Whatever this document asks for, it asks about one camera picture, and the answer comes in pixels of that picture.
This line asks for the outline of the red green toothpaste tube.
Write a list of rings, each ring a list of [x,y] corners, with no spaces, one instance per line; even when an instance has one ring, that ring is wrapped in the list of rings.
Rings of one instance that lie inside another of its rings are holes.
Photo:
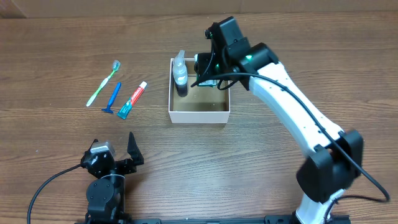
[[[132,110],[132,107],[136,104],[137,100],[143,94],[144,90],[147,87],[146,82],[142,82],[137,90],[131,95],[131,97],[127,100],[127,102],[123,105],[123,107],[118,111],[117,116],[122,119],[126,119],[129,112]]]

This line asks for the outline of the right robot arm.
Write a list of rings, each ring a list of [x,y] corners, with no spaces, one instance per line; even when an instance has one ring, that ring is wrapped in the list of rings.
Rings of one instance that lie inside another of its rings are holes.
[[[343,131],[324,116],[266,44],[250,45],[234,17],[213,23],[205,37],[211,51],[196,55],[194,84],[240,82],[277,115],[305,156],[296,174],[303,191],[300,206],[292,215],[268,215],[265,223],[350,223],[349,217],[331,211],[361,174],[362,136],[356,130]]]

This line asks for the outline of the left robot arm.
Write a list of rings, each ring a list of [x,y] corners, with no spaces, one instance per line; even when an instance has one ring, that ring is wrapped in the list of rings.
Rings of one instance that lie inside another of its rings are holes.
[[[117,161],[111,143],[94,140],[81,158],[82,167],[96,177],[86,190],[88,201],[85,223],[132,223],[125,212],[126,175],[144,164],[133,133],[129,133],[127,153],[130,158]]]

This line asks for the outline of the clear bottle dark liquid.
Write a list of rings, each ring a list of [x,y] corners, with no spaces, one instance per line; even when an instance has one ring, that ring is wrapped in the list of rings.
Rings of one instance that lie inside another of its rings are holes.
[[[180,97],[188,95],[188,70],[185,64],[185,51],[180,50],[172,62],[172,75],[177,94]]]

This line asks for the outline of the green white soap bar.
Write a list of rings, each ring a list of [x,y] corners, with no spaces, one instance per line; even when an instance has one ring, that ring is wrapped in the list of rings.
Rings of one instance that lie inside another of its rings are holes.
[[[214,86],[217,86],[217,84],[218,84],[217,80],[206,80],[204,82],[199,83],[198,86],[214,87]]]

